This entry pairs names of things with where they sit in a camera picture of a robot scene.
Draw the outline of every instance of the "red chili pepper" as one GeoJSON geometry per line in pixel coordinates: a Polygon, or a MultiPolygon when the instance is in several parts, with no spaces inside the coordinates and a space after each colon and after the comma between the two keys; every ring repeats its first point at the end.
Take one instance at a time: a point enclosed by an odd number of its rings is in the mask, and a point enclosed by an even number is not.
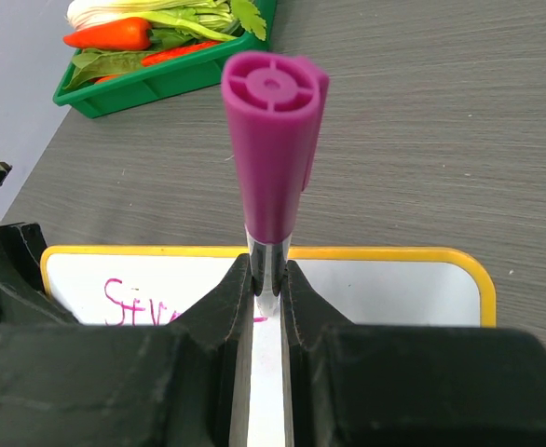
{"type": "Polygon", "coordinates": [[[95,84],[101,84],[101,82],[110,81],[117,77],[119,77],[119,74],[111,74],[109,76],[100,77],[99,79],[95,81],[95,84]]]}
{"type": "Polygon", "coordinates": [[[75,48],[142,51],[151,46],[151,24],[140,17],[110,21],[66,35],[64,43],[75,48]]]}
{"type": "Polygon", "coordinates": [[[215,45],[220,43],[221,42],[216,42],[214,40],[208,40],[207,42],[202,42],[200,44],[195,44],[195,45],[189,45],[187,47],[166,49],[165,51],[159,51],[158,53],[150,54],[149,56],[143,59],[142,64],[144,67],[150,67],[151,65],[155,65],[158,63],[166,62],[166,61],[171,61],[172,59],[177,59],[182,56],[185,56],[186,54],[201,51],[202,49],[205,49],[205,48],[214,47],[215,45]]]}

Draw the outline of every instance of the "table surface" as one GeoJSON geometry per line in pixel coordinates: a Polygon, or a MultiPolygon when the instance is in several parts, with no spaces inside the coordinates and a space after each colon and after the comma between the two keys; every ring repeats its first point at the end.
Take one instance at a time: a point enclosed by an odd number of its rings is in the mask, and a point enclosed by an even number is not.
{"type": "MultiPolygon", "coordinates": [[[[448,246],[546,343],[546,0],[280,0],[273,50],[332,78],[297,245],[448,246]]],[[[49,244],[241,245],[218,88],[70,112],[5,221],[49,244]]]]}

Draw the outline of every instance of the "small whiteboard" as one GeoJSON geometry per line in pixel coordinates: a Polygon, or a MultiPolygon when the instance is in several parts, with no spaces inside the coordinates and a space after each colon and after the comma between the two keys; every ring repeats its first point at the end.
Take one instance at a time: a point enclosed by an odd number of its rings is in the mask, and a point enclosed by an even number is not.
{"type": "MultiPolygon", "coordinates": [[[[84,324],[158,325],[212,290],[242,247],[56,246],[46,293],[84,324]]],[[[292,248],[312,287],[354,322],[494,326],[495,290],[469,255],[435,248],[292,248]]]]}

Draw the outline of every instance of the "marker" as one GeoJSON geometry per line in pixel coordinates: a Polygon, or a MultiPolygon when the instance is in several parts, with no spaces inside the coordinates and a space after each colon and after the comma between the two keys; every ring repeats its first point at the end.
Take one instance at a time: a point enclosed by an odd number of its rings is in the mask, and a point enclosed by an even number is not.
{"type": "Polygon", "coordinates": [[[329,76],[304,57],[246,51],[222,78],[254,293],[273,315],[285,273],[300,194],[307,187],[329,76]]]}

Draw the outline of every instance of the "plastic tray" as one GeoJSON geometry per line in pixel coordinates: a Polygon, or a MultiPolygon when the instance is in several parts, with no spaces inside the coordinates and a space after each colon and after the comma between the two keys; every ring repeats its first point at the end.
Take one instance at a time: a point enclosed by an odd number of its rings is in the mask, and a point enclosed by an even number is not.
{"type": "Polygon", "coordinates": [[[69,104],[84,116],[96,118],[217,85],[221,82],[225,62],[230,56],[250,49],[268,49],[277,0],[255,0],[254,3],[266,21],[265,42],[244,33],[231,42],[125,74],[109,82],[66,91],[63,88],[70,82],[75,69],[71,63],[54,93],[53,101],[57,105],[69,104]]]}

